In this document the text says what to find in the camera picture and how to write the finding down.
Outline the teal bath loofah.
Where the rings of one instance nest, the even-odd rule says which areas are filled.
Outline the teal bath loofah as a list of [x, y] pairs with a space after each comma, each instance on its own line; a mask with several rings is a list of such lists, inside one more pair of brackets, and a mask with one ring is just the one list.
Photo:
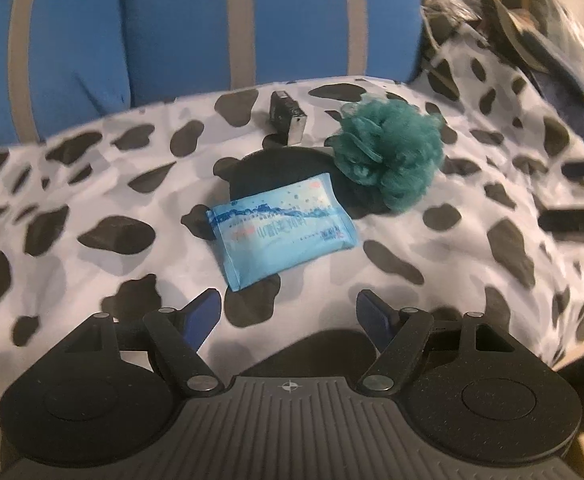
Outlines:
[[405, 101], [365, 99], [342, 107], [339, 132], [325, 145], [350, 181], [403, 212], [423, 198], [444, 159], [443, 125]]

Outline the blue tissue pack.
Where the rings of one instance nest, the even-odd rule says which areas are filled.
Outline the blue tissue pack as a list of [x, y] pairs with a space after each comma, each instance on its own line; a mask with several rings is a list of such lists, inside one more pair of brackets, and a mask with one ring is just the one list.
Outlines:
[[328, 174], [216, 206], [206, 218], [233, 292], [359, 242]]

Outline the small black box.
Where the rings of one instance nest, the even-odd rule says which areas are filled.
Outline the small black box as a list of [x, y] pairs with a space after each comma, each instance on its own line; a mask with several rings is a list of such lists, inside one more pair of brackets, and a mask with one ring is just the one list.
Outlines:
[[307, 115], [287, 92], [277, 90], [271, 93], [269, 122], [286, 145], [300, 144]]

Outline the blue striped cushion left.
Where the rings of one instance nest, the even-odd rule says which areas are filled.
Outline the blue striped cushion left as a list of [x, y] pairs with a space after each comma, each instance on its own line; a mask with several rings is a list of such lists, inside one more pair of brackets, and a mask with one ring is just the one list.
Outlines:
[[0, 146], [130, 105], [121, 0], [0, 0]]

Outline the clutter pile plastic bags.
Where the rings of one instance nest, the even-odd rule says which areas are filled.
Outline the clutter pile plastic bags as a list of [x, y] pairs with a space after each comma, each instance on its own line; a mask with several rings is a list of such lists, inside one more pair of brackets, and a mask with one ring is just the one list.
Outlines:
[[584, 26], [558, 0], [422, 0], [422, 11], [429, 53], [473, 27], [584, 138]]

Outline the blue striped cushion right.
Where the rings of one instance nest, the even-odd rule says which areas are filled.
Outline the blue striped cushion right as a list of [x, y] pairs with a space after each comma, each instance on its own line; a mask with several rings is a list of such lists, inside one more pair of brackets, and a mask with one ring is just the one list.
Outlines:
[[275, 81], [407, 81], [421, 0], [124, 0], [132, 102]]

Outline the black foam sponge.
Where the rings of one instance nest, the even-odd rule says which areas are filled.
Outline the black foam sponge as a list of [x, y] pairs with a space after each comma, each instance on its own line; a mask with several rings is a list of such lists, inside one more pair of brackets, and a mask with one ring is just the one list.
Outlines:
[[331, 155], [313, 148], [260, 150], [225, 166], [219, 160], [214, 174], [229, 183], [231, 200], [328, 174], [337, 200], [351, 218], [391, 212], [377, 190], [349, 180], [337, 169]]

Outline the blue striped cushion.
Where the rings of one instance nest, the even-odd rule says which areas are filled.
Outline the blue striped cushion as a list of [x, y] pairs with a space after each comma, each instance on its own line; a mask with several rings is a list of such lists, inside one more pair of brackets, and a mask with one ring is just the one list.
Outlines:
[[132, 102], [275, 81], [407, 81], [421, 0], [124, 0]]
[[0, 146], [130, 105], [121, 0], [0, 0]]

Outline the cow print blanket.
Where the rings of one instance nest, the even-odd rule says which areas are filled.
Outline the cow print blanket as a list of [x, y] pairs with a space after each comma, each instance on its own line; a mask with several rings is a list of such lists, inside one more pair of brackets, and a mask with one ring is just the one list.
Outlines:
[[88, 315], [134, 322], [209, 288], [222, 378], [328, 330], [367, 351], [365, 288], [485, 313], [548, 364], [584, 341], [584, 242], [538, 223], [584, 207], [562, 173], [584, 141], [520, 70], [465, 35], [412, 84], [285, 88], [308, 118], [296, 148], [261, 86], [0, 150], [0, 397]]

